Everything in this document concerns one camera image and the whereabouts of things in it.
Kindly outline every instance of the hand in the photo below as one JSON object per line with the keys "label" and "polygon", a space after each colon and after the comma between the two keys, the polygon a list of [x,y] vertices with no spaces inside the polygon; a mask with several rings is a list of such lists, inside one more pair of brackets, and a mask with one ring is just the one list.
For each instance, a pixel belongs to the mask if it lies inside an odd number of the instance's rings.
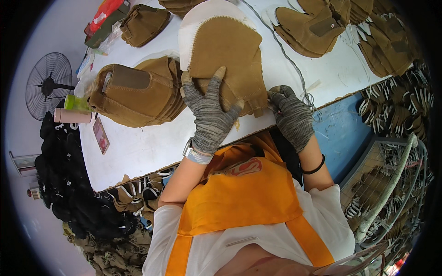
{"label": "hand", "polygon": [[228,112],[222,111],[219,88],[224,74],[225,67],[221,66],[210,80],[204,96],[196,90],[189,72],[183,72],[181,76],[181,96],[196,117],[193,148],[211,155],[217,151],[244,108],[244,100],[239,100]]}
{"label": "hand", "polygon": [[287,85],[275,86],[267,93],[270,101],[281,111],[274,113],[279,130],[295,151],[301,152],[315,134],[312,112]]}

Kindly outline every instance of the pink thermos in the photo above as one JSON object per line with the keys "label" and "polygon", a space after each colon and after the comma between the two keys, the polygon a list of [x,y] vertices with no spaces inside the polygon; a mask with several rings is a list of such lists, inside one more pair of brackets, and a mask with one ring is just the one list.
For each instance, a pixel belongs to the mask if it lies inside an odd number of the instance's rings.
{"label": "pink thermos", "polygon": [[85,123],[89,124],[92,113],[87,111],[56,108],[54,110],[54,123]]}

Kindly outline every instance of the white t-shirt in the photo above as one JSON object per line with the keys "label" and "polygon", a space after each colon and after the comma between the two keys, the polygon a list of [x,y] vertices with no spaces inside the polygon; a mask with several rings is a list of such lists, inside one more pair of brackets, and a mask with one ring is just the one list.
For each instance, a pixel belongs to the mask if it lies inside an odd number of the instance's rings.
{"label": "white t-shirt", "polygon": [[[304,191],[293,180],[303,216],[321,237],[335,261],[354,252],[354,236],[339,201],[339,186],[323,191]],[[163,276],[176,239],[182,208],[165,205],[155,212],[153,237],[143,265],[143,276]],[[214,275],[236,253],[256,243],[267,252],[302,264],[312,265],[285,223],[229,228],[193,238],[186,276]]]}

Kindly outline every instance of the wristwatch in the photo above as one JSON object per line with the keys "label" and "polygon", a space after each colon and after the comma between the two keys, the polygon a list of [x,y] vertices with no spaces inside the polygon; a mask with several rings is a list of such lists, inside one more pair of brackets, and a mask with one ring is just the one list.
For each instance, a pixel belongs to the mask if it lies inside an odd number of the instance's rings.
{"label": "wristwatch", "polygon": [[213,154],[212,155],[203,155],[197,151],[195,151],[192,148],[192,141],[193,137],[190,137],[189,140],[186,143],[186,146],[183,150],[183,156],[187,157],[190,161],[193,161],[195,163],[201,164],[201,165],[207,165],[212,161]]}

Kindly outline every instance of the smartphone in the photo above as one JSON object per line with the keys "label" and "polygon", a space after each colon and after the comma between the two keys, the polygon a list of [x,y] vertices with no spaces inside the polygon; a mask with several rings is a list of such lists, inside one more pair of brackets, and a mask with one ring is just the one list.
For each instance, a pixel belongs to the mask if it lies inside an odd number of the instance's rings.
{"label": "smartphone", "polygon": [[101,154],[105,154],[107,148],[109,147],[109,139],[107,138],[106,133],[104,132],[100,117],[98,117],[95,120],[94,126],[92,128],[94,129],[95,138],[97,139],[98,146],[100,147],[101,150]]}

